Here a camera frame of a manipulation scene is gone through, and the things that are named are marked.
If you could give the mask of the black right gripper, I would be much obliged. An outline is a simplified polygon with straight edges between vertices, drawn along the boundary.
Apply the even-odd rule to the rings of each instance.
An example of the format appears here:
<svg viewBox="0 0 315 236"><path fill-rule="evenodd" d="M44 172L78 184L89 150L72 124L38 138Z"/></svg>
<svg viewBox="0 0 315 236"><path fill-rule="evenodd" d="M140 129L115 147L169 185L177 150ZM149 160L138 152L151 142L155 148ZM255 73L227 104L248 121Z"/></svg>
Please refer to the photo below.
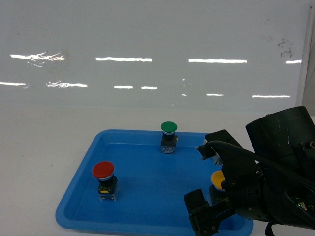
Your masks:
<svg viewBox="0 0 315 236"><path fill-rule="evenodd" d="M261 170L246 152L238 147L224 147L220 151L226 180L224 187L229 199L211 206L205 200L201 189L184 195L189 220L197 236L211 236L217 233L221 222L236 213L247 219L270 219L263 200Z"/></svg>

